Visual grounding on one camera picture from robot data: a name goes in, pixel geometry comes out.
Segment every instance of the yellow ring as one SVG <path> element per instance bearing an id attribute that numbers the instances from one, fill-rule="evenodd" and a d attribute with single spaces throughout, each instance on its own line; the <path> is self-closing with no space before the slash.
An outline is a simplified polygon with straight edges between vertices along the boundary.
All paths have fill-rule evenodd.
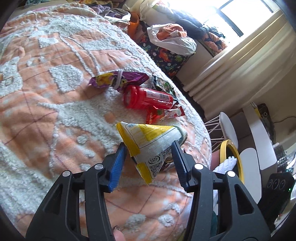
<path id="1" fill-rule="evenodd" d="M 224 162 L 228 157 L 226 156 L 226 148 L 229 148 L 233 154 L 233 156 L 237 159 L 237 168 L 239 171 L 239 179 L 244 184 L 244 172 L 242 170 L 242 161 L 239 157 L 239 152 L 237 151 L 235 145 L 231 140 L 225 140 L 221 143 L 220 146 L 220 163 Z"/>

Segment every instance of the red container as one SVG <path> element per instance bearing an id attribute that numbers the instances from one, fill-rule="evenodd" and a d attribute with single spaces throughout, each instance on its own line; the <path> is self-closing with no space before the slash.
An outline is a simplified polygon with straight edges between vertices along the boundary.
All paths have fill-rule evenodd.
<path id="1" fill-rule="evenodd" d="M 158 109 L 171 109 L 173 97 L 165 92 L 129 85 L 124 91 L 124 105 L 129 109 L 145 109 L 150 105 Z"/>

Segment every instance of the finger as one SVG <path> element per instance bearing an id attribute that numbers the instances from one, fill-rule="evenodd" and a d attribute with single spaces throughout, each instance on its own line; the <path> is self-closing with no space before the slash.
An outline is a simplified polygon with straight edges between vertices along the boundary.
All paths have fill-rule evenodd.
<path id="1" fill-rule="evenodd" d="M 113 231 L 113 235 L 116 241 L 126 241 L 123 233 L 117 229 Z"/>

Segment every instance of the orange and white blanket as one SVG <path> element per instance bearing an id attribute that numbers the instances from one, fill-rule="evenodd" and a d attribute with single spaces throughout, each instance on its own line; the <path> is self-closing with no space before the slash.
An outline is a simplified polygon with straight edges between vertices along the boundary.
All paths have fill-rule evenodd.
<path id="1" fill-rule="evenodd" d="M 6 23 L 0 42 L 0 200 L 23 235 L 57 176 L 115 152 L 117 122 L 145 123 L 145 111 L 126 109 L 122 94 L 88 86 L 93 76 L 122 69 L 169 81 L 186 116 L 159 124 L 185 128 L 186 152 L 210 166 L 209 135 L 196 111 L 145 51 L 86 5 L 27 12 Z M 117 190 L 105 197 L 111 225 L 127 240 L 158 241 L 178 238 L 192 199 L 174 170 L 146 186 L 130 157 Z M 83 202 L 81 195 L 85 234 Z"/>

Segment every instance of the black speaker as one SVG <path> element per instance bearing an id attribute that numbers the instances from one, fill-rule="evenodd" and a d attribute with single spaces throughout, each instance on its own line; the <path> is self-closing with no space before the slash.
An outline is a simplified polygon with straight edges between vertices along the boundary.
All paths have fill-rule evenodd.
<path id="1" fill-rule="evenodd" d="M 283 212 L 291 197 L 295 179 L 290 172 L 271 174 L 258 207 L 272 232 L 274 222 Z"/>

